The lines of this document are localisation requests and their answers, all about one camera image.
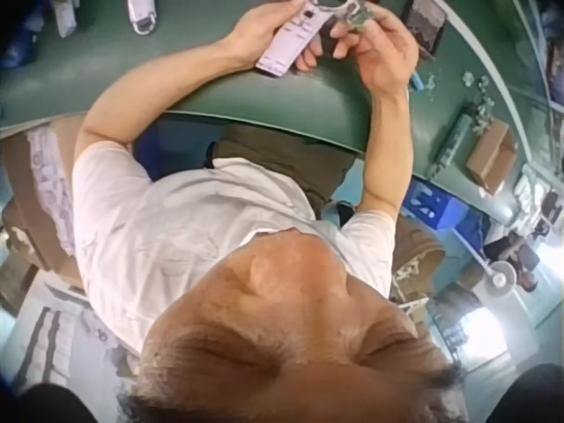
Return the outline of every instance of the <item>green table surface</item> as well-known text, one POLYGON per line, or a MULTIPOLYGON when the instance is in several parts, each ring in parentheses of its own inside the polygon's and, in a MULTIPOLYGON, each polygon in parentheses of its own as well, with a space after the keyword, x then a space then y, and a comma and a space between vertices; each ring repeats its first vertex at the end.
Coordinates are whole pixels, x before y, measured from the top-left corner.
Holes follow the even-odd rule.
MULTIPOLYGON (((125 71, 152 58, 219 39, 247 9, 260 3, 159 0, 159 25, 153 34, 143 37, 131 28, 126 2, 83 2, 75 34, 61 39, 54 23, 48 22, 39 37, 35 62, 3 74, 0 128, 84 112, 125 71)), ((397 12, 404 7, 404 0, 383 3, 397 12)), ((461 1, 449 3, 459 5, 461 1)), ((424 80, 435 75, 436 88, 411 96, 414 173, 418 176, 427 172, 462 106, 477 97, 476 85, 466 88, 462 83, 465 71, 476 77, 487 74, 464 38, 448 24, 436 60, 419 65, 424 80)), ((495 86, 489 95, 495 100, 494 115, 514 125, 495 86)), ((353 63, 326 60, 309 75, 268 78, 249 72, 223 78, 174 105, 170 112, 257 123, 364 152, 370 101, 353 63)), ((434 183, 507 225, 518 212, 512 189, 525 162, 523 148, 518 150, 518 161, 503 190, 495 197, 482 197, 464 170, 475 141, 472 135, 465 140, 453 165, 434 183)))

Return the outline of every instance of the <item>bright light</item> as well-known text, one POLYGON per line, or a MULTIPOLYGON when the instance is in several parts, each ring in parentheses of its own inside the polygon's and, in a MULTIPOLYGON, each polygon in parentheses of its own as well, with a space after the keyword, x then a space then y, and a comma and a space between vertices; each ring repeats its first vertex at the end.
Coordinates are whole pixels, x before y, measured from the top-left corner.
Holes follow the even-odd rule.
POLYGON ((553 271, 560 279, 564 279, 564 251, 559 248, 540 244, 537 247, 537 255, 540 261, 553 271))
POLYGON ((487 308, 479 308, 466 315, 462 325, 468 338, 463 347, 467 357, 492 359, 507 351, 501 326, 487 308))

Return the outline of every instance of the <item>man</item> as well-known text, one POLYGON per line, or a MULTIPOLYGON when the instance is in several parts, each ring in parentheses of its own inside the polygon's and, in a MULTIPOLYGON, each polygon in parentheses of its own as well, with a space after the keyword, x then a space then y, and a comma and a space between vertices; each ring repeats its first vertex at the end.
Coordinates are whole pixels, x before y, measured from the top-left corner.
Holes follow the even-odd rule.
MULTIPOLYGON (((406 87, 418 47, 371 7, 362 34, 332 31, 334 56, 352 52, 374 106, 362 201, 340 231, 315 221, 327 196, 308 175, 338 179, 333 150, 302 146, 311 160, 293 169, 269 150, 297 146, 292 137, 238 127, 214 149, 214 169, 152 183, 125 148, 200 86, 252 70, 301 2, 258 7, 225 39, 133 70, 88 113, 73 170, 77 257, 101 319, 142 351, 131 421, 449 421, 456 373, 386 300, 412 174, 406 87)), ((298 67, 322 53, 316 39, 298 67)))

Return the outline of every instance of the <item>white t-shirt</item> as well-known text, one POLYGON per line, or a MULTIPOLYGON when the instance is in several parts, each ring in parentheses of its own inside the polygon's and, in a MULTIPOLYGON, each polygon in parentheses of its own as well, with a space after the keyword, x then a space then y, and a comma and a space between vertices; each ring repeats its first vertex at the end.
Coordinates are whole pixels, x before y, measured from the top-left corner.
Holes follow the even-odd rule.
POLYGON ((219 260, 259 232, 323 238, 349 273, 390 294, 395 223, 316 221, 292 179, 244 159, 216 159, 153 183, 119 144, 88 147, 73 169, 78 267, 94 310, 138 353, 153 322, 219 260))

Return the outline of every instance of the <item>sleeve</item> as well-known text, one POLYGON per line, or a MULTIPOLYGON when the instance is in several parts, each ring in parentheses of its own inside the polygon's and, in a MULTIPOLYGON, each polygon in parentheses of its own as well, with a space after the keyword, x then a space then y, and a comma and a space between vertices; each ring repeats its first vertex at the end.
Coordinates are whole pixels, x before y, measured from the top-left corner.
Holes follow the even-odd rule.
POLYGON ((112 254, 112 234, 130 221, 152 185, 143 167, 122 146, 101 141, 78 157, 72 170, 76 258, 87 293, 100 255, 112 254))
POLYGON ((383 211, 357 213, 341 229, 351 244, 346 257, 352 273, 388 298, 396 244, 396 222, 383 211))
POLYGON ((128 209, 151 184, 149 175, 122 145, 112 141, 90 145, 72 169, 75 233, 108 221, 118 209, 128 209))

